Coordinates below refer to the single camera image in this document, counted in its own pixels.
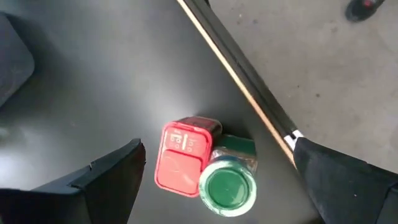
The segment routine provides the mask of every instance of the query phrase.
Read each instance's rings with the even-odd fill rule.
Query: plastic container
[[[225,217],[246,213],[256,201],[256,169],[254,141],[223,136],[200,176],[200,198],[211,211]]]
[[[213,140],[221,135],[221,123],[188,117],[165,125],[155,169],[155,183],[162,189],[199,196],[199,177],[211,154]]]

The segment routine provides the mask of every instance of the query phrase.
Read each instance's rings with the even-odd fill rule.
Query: black fabric
[[[34,70],[32,54],[14,28],[0,13],[0,106],[30,77]]]
[[[398,175],[299,138],[294,161],[327,224],[374,224]]]
[[[377,224],[398,223],[398,185],[390,189],[384,201]]]

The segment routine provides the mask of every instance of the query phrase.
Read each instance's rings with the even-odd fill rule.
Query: glass jar
[[[203,203],[225,217],[246,213],[256,201],[256,169],[254,141],[223,135],[216,142],[211,160],[200,176],[199,191]]]

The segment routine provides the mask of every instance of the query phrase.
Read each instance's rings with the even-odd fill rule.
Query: black table
[[[250,71],[238,75],[256,98],[272,98],[204,1],[186,3],[216,44],[230,46],[224,53],[233,69]],[[130,223],[308,223],[318,216],[294,167],[176,0],[7,0],[0,10],[36,62],[0,109],[0,187],[32,189],[142,138],[147,165]],[[219,217],[199,198],[155,185],[163,125],[191,115],[255,140],[259,191],[247,214]]]

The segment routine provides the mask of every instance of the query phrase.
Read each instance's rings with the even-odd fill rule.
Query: red plastic box
[[[155,183],[176,194],[198,196],[200,174],[209,161],[213,140],[221,132],[219,121],[198,116],[166,124],[156,163]]]

